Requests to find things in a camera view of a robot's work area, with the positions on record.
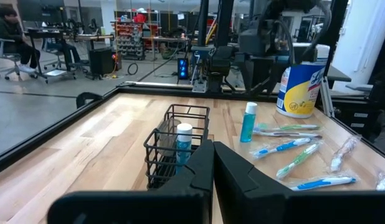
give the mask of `disinfecting wipes container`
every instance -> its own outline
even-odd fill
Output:
[[[309,47],[309,43],[294,43]],[[317,61],[289,67],[282,75],[277,111],[293,118],[309,118],[315,108],[330,47],[317,45]]]

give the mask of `storage rack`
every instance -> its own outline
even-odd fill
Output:
[[[173,104],[168,108],[163,120],[163,123],[168,122],[165,125],[165,129],[155,128],[144,142],[148,190],[160,188],[176,174],[177,167],[184,165],[176,162],[177,152],[193,154],[202,141],[207,139],[209,132],[209,110],[205,106],[177,104]],[[191,136],[191,150],[176,149],[176,138],[180,135],[176,131],[179,119],[192,125],[192,134],[181,134]]]
[[[116,26],[116,47],[122,59],[144,60],[145,48],[142,22],[111,22]]]

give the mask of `white cap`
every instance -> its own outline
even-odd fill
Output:
[[[248,102],[245,109],[245,113],[256,114],[257,104],[253,102]]]
[[[192,134],[193,133],[193,126],[191,124],[187,123],[181,123],[178,125],[178,134]],[[191,141],[193,137],[192,136],[185,136],[185,135],[178,135],[178,140],[181,142],[189,142]]]
[[[293,43],[294,47],[309,47],[311,43]],[[328,58],[328,54],[330,52],[330,46],[318,44],[316,45],[317,49],[317,59],[325,59]]]

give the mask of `computer tower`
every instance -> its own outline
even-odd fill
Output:
[[[113,71],[111,48],[94,49],[89,51],[90,72],[93,75],[104,75]]]

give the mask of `green toothbrush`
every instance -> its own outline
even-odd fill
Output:
[[[310,147],[305,149],[301,154],[299,154],[291,164],[287,165],[283,169],[280,169],[277,171],[276,178],[278,180],[286,177],[293,168],[295,168],[297,165],[304,162],[310,155],[312,155],[315,151],[317,151],[320,148],[320,143],[312,144]]]

